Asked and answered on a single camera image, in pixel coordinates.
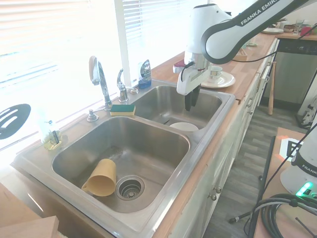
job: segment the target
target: faucet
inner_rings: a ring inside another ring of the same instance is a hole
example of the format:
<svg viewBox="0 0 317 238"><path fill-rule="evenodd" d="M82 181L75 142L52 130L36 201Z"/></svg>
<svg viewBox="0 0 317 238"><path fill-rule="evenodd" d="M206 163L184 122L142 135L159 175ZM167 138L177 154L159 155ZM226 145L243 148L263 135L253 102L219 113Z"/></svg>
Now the faucet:
<svg viewBox="0 0 317 238"><path fill-rule="evenodd" d="M120 102L127 102L129 100L128 98L128 93L125 85L121 82L121 74L123 72L123 69L120 70L117 78L117 86L120 90L120 96L119 96L119 101Z"/></svg>
<svg viewBox="0 0 317 238"><path fill-rule="evenodd" d="M101 111L101 110L105 110L105 111L111 110L112 102L110 100L103 67L101 66L101 63L98 61L97 57L95 56L91 56L89 59L89 75L90 75L90 80L92 81L94 85L100 84L104 97L105 97L105 106L101 109L95 110L95 112Z"/></svg>

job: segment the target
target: yellow cup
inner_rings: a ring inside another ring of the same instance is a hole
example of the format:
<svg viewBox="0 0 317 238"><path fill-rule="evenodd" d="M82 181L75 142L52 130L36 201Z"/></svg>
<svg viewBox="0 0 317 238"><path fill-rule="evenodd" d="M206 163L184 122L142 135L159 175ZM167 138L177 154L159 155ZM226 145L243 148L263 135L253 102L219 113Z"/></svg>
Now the yellow cup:
<svg viewBox="0 0 317 238"><path fill-rule="evenodd" d="M81 189L100 197L113 194L116 184L115 168L114 161L110 159L100 160Z"/></svg>

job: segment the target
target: dishwasher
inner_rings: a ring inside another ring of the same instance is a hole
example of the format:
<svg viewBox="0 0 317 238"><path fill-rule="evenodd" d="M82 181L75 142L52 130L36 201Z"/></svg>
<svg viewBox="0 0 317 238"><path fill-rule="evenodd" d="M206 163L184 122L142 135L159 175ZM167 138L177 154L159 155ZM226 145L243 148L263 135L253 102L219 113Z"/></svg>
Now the dishwasher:
<svg viewBox="0 0 317 238"><path fill-rule="evenodd" d="M317 72L317 41L280 39L277 51L274 105L298 110ZM271 82L263 101L268 101Z"/></svg>

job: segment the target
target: wooden floor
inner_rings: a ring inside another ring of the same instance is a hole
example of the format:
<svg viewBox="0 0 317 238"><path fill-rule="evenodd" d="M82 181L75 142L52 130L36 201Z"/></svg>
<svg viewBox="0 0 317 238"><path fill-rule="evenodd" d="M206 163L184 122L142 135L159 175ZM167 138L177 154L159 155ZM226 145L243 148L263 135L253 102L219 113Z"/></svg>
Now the wooden floor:
<svg viewBox="0 0 317 238"><path fill-rule="evenodd" d="M243 232L246 219L235 224L227 221L255 205L260 186L258 177L263 174L271 138L277 128L306 132L297 126L294 115L295 112L274 108L273 115L269 116L267 107L256 109L204 238L246 237Z"/></svg>

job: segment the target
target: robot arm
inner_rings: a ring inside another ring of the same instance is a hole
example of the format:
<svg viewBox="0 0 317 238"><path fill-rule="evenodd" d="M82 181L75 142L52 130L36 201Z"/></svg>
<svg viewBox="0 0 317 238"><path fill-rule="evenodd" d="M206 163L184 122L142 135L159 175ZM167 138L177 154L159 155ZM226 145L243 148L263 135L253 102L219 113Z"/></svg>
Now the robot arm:
<svg viewBox="0 0 317 238"><path fill-rule="evenodd" d="M211 25L200 41L202 53L212 63L227 63L235 57L244 43L270 24L315 1L258 0L230 21Z"/></svg>
<svg viewBox="0 0 317 238"><path fill-rule="evenodd" d="M179 74L177 92L185 95L185 108L190 110L198 99L199 86L210 74L210 62L231 61L249 39L290 12L317 0L258 0L232 18L216 4L195 7L190 16L185 51L186 67Z"/></svg>

